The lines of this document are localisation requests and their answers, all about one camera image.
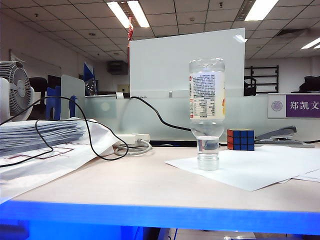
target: fan grille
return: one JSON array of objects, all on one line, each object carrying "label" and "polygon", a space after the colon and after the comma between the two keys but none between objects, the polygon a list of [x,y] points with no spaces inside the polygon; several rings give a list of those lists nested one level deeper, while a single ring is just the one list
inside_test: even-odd
[{"label": "fan grille", "polygon": [[10,84],[10,115],[21,113],[31,104],[31,86],[23,65],[17,61],[0,62],[0,77]]}]

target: black metal shelf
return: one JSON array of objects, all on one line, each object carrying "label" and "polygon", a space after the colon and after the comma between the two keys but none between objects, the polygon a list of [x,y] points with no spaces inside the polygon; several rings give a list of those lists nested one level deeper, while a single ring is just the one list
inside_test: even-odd
[{"label": "black metal shelf", "polygon": [[[250,66],[250,67],[245,67],[244,69],[249,69],[250,70],[250,76],[246,77],[251,77],[256,79],[257,86],[274,86],[275,91],[257,91],[257,94],[268,94],[268,93],[279,93],[279,65],[277,66]],[[271,75],[255,75],[254,70],[259,70],[259,69],[274,69],[275,74]],[[275,82],[261,82],[262,79],[259,78],[275,78]]]}]

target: fluorescent light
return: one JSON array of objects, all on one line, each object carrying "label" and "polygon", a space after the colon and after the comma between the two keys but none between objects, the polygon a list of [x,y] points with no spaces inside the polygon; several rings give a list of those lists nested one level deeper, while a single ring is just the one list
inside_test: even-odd
[{"label": "fluorescent light", "polygon": [[121,9],[116,1],[107,2],[109,8],[114,13],[114,15],[119,19],[120,23],[127,29],[129,28],[130,22],[125,12]]},{"label": "fluorescent light", "polygon": [[256,0],[245,21],[263,20],[279,0]]},{"label": "fluorescent light", "polygon": [[144,12],[142,11],[142,8],[138,1],[127,1],[131,11],[133,12],[133,15],[135,16],[135,19],[138,21],[140,27],[142,28],[148,28],[150,27],[146,16]]},{"label": "fluorescent light", "polygon": [[312,42],[308,43],[307,45],[303,46],[301,49],[308,49],[308,48],[311,48],[313,45],[316,45],[316,44],[318,44],[318,43],[320,43],[320,37],[319,37],[319,38],[317,38],[316,40],[314,40],[314,41],[312,41]]}]

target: bottle label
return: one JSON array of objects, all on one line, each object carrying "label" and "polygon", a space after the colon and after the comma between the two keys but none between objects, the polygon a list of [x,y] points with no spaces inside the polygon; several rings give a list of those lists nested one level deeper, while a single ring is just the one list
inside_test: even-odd
[{"label": "bottle label", "polygon": [[189,76],[190,119],[225,118],[225,73],[197,72]]}]

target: logo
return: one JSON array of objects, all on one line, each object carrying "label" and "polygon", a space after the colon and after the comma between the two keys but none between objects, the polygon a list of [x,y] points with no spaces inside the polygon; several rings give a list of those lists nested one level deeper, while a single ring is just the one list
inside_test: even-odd
[{"label": "logo", "polygon": [[272,104],[271,104],[271,108],[273,111],[280,111],[283,107],[283,104],[281,101],[274,101]]}]

